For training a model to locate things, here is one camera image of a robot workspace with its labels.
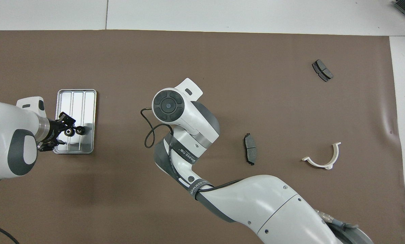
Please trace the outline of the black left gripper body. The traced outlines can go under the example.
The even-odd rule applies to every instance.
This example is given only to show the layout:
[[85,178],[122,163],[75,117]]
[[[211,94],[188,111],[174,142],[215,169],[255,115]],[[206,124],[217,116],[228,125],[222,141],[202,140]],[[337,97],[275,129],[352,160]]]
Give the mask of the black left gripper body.
[[52,140],[53,138],[57,138],[61,132],[62,124],[57,122],[57,120],[49,119],[48,141]]

